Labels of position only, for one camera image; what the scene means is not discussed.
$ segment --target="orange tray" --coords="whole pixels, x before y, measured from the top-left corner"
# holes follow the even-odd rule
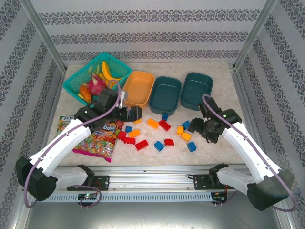
[[[155,77],[151,73],[133,71],[123,88],[123,90],[128,92],[125,105],[144,108],[152,92],[154,81]]]

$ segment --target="plastic container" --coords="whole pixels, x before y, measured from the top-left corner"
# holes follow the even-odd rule
[[[178,107],[181,85],[177,79],[158,77],[149,99],[151,111],[160,115],[164,113],[172,115]]]
[[[185,108],[199,111],[198,104],[202,102],[204,94],[211,95],[213,79],[200,73],[187,74],[181,92],[181,105]]]
[[[142,71],[132,72],[124,86],[124,90],[128,92],[125,105],[144,108],[152,92],[154,81],[155,77],[151,73]]]
[[[77,73],[63,83],[63,88],[84,105],[87,105],[87,103],[77,95],[80,91],[81,83],[88,82],[91,79],[91,76],[88,74],[88,70],[91,66],[93,66],[93,72],[96,70],[97,65],[100,65],[100,72],[102,72],[102,61],[106,61],[108,64],[111,76],[113,78],[122,78],[120,80],[121,88],[125,85],[129,74],[132,72],[130,67],[107,53],[101,53],[95,57],[92,61],[82,67]],[[118,86],[115,85],[112,89],[117,91]]]

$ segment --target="blue block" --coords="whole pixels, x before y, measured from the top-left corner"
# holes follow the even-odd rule
[[[189,121],[186,121],[185,123],[182,124],[183,129],[184,129],[184,130],[187,130],[187,128],[189,127],[189,125],[190,125],[190,122],[189,122]]]
[[[167,121],[167,119],[168,119],[168,114],[163,114],[162,115],[162,120]]]
[[[191,152],[193,152],[197,149],[194,142],[190,142],[189,144],[187,144],[187,147],[188,147],[189,151],[191,151]]]
[[[131,126],[126,126],[125,132],[126,132],[126,133],[129,133],[129,132],[131,132],[131,131],[132,131],[132,127],[131,127]]]
[[[155,144],[154,144],[154,147],[160,152],[161,150],[163,150],[164,146],[161,142],[157,141]]]

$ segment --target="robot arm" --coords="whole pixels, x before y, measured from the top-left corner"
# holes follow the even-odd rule
[[[209,179],[213,185],[223,184],[234,187],[248,196],[250,202],[258,210],[266,208],[278,203],[289,196],[283,185],[273,175],[272,168],[279,177],[291,189],[294,176],[289,170],[282,171],[257,145],[257,143],[249,136],[245,125],[237,113],[228,109],[222,111],[213,98],[207,99],[211,108],[222,116],[226,121],[247,135],[248,139],[244,139],[233,128],[228,126],[213,113],[211,113],[204,103],[199,104],[201,113],[206,120],[196,118],[193,119],[188,127],[188,131],[199,132],[202,137],[206,138],[208,143],[217,143],[218,137],[222,135],[238,152],[245,164],[248,166],[252,176],[242,174],[233,170],[226,164],[220,164],[210,169]],[[248,141],[259,150],[259,153],[270,165],[267,167],[259,155],[255,152]]]
[[[55,189],[82,184],[91,186],[93,181],[93,172],[84,165],[79,165],[74,168],[60,168],[57,167],[57,165],[79,142],[91,135],[91,133],[93,133],[97,128],[104,126],[106,122],[116,122],[118,120],[124,122],[136,121],[142,117],[142,110],[137,106],[132,107],[130,110],[127,108],[116,107],[104,118],[85,126],[81,126],[71,133],[68,131],[108,111],[110,107],[114,105],[118,96],[120,96],[122,101],[122,94],[118,95],[117,91],[108,88],[104,89],[98,100],[94,102],[93,107],[88,105],[79,109],[74,115],[74,119],[71,120],[63,132],[61,132],[60,135],[58,135],[46,147],[31,156],[29,159],[24,157],[19,158],[16,162],[16,172],[19,184],[24,187],[29,171],[32,169],[33,165],[39,161],[39,159],[42,159],[34,169],[28,186],[28,191],[38,201],[47,199]],[[63,135],[65,135],[65,137],[61,141],[57,144],[53,144]],[[53,147],[44,158],[41,158],[43,152],[51,145],[53,145]]]

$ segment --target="patterned wallpaper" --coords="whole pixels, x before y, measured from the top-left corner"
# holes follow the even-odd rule
[[[0,3],[0,229],[21,188],[20,156],[42,147],[61,73],[18,0]]]
[[[66,64],[87,63],[101,52],[125,62],[233,63],[265,4],[265,0],[32,2]]]
[[[305,228],[304,22],[301,0],[279,0],[240,69],[265,152],[295,175],[297,228]]]

